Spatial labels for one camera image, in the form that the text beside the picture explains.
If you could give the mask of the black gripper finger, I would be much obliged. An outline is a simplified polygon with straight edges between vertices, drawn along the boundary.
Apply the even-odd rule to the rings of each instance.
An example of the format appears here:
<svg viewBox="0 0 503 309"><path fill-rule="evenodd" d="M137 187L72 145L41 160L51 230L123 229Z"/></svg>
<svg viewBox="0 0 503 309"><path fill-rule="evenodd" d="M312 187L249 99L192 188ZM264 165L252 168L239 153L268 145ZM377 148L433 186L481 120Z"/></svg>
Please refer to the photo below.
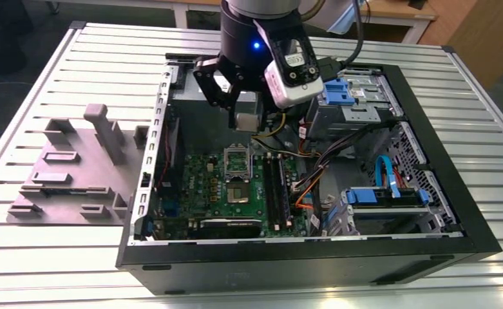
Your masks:
<svg viewBox="0 0 503 309"><path fill-rule="evenodd" d="M215 73L219 72L228 81L225 92L215 80ZM212 107L228 111L228 127L236 128L235 106L240 95L236 65L225 57L197 57L192 75L204 94L207 102Z"/></svg>
<svg viewBox="0 0 503 309"><path fill-rule="evenodd" d="M271 94L268 92L257 92L257 132L264 131L267 125L267 116L272 113L276 113L277 111L279 108L275 105Z"/></svg>

